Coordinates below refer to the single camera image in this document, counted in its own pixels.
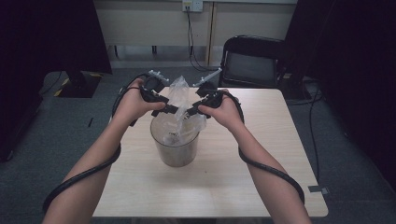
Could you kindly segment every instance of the gray carpet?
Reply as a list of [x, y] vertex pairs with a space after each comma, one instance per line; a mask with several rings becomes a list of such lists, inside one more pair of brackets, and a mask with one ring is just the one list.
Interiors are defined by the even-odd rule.
[[[65, 79], [65, 74], [62, 74], [61, 80], [43, 95], [44, 101], [17, 145], [14, 158], [0, 163], [0, 223], [41, 222], [41, 205], [45, 197], [106, 127], [120, 87], [150, 69], [114, 69], [113, 75], [102, 78], [91, 99], [53, 97]], [[171, 81], [183, 76], [189, 84], [210, 73], [201, 73], [190, 67], [154, 70], [161, 71]], [[48, 74], [43, 90], [50, 87], [58, 75]], [[316, 86], [309, 84], [308, 89], [314, 92]], [[288, 101], [288, 104], [296, 103], [301, 102]], [[317, 160], [308, 122], [310, 105], [290, 105], [289, 109], [316, 173]], [[314, 223], [394, 223], [396, 196], [388, 183], [370, 159], [345, 136], [342, 123], [325, 100], [316, 102], [312, 112], [318, 147], [319, 184], [330, 192], [324, 195], [329, 215], [314, 218]], [[185, 223], [208, 221], [184, 220]], [[268, 219], [259, 219], [258, 222], [272, 223]], [[131, 219], [93, 218], [92, 223], [131, 223]]]

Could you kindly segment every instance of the chair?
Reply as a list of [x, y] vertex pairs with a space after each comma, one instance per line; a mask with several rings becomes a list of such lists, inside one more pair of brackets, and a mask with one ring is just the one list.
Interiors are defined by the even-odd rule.
[[292, 53], [281, 40], [237, 35], [224, 44], [219, 87], [278, 87]]

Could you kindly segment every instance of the plastic bag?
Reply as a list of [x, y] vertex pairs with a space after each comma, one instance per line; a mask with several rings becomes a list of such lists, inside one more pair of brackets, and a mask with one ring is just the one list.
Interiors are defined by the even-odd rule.
[[179, 77], [169, 87], [168, 104], [177, 106], [178, 111], [175, 115], [158, 115], [158, 122], [163, 124], [163, 144], [166, 146], [179, 147], [188, 144], [206, 127], [205, 115], [196, 114], [186, 119], [186, 110], [191, 107], [189, 88], [184, 77]]

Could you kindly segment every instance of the wall socket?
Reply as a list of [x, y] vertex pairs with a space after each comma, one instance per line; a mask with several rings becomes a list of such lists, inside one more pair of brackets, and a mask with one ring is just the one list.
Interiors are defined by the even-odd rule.
[[202, 12], [204, 10], [203, 0], [183, 0], [182, 11], [187, 11], [187, 7], [190, 12]]

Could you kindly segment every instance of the person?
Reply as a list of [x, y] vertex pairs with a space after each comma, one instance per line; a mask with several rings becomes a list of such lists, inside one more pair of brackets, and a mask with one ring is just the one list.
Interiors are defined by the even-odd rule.
[[[137, 88], [142, 83], [143, 80], [137, 78], [130, 87]], [[145, 102], [139, 90], [130, 89], [122, 98], [112, 120], [73, 166], [64, 181], [108, 160], [117, 150], [123, 134], [133, 120], [150, 110], [160, 110], [164, 107], [165, 103]], [[286, 173], [242, 122], [231, 98], [224, 95], [219, 108], [200, 105], [198, 109], [227, 128], [248, 158], [255, 158], [260, 163]], [[58, 195], [50, 204], [43, 223], [89, 223], [99, 203], [110, 167], [82, 179]], [[248, 169], [275, 223], [310, 223], [304, 204], [293, 186], [253, 166], [248, 165]]]

